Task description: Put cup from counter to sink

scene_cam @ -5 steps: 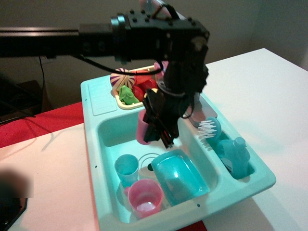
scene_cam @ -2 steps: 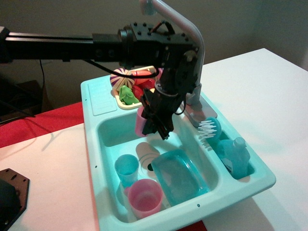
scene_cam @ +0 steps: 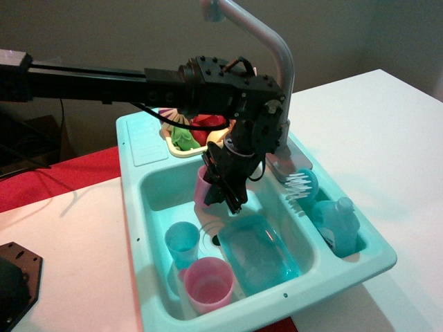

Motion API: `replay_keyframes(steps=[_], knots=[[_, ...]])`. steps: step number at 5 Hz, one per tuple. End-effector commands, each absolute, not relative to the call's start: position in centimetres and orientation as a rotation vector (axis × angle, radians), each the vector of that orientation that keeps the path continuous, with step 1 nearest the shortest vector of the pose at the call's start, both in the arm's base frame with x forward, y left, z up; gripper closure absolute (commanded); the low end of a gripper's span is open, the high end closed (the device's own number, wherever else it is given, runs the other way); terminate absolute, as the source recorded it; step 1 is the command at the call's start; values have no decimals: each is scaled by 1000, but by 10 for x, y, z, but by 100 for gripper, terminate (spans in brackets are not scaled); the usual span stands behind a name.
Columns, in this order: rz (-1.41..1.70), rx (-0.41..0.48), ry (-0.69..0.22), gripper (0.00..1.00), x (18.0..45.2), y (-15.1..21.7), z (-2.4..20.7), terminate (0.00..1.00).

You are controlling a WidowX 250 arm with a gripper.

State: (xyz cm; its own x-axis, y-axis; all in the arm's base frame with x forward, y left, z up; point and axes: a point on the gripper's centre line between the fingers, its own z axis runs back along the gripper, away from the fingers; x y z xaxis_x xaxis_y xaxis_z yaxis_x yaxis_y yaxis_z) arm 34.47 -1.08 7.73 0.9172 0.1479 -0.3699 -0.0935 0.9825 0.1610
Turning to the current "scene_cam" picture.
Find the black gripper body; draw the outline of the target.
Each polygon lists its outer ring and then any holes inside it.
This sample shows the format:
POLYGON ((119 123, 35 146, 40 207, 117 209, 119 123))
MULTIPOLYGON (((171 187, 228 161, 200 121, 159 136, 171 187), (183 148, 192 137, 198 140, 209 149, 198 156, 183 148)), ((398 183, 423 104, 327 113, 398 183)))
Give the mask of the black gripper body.
POLYGON ((245 194, 246 181, 263 161, 263 154, 240 155, 227 146, 209 142, 203 154, 206 164, 204 180, 217 184, 232 194, 245 194))

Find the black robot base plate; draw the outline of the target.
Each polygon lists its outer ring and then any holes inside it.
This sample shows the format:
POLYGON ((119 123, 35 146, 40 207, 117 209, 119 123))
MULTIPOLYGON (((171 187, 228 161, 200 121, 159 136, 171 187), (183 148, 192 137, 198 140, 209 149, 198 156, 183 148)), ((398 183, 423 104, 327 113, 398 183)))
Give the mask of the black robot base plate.
POLYGON ((1 330, 11 331, 39 298, 43 258, 15 242, 1 245, 1 330))

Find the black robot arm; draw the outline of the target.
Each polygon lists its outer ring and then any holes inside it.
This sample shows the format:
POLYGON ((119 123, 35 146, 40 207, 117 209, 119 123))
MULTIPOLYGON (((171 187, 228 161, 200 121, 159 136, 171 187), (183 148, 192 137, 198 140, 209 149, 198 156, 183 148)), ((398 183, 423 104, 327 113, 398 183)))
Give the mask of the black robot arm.
POLYGON ((187 118, 221 116, 231 131, 223 147, 210 143, 203 155, 210 189, 206 205, 226 203, 234 214, 247 201, 246 182, 280 145, 285 95, 272 77, 245 63, 196 57, 175 71, 79 68, 35 62, 21 51, 1 51, 1 100, 34 98, 128 102, 153 113, 172 107, 187 118))

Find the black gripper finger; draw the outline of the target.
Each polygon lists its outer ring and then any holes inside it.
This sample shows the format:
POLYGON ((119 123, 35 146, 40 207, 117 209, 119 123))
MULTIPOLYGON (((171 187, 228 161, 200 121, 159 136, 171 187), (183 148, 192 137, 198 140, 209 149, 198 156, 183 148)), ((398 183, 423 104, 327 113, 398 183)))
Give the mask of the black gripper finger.
POLYGON ((232 181, 222 180, 220 184, 224 193, 224 199, 232 214, 238 214, 242 205, 248 201, 246 193, 246 180, 233 179, 232 181))
POLYGON ((225 201, 225 194, 218 183, 210 177, 209 173, 204 174, 204 181, 209 184, 208 191, 204 197, 205 205, 212 205, 215 203, 223 203, 225 201))

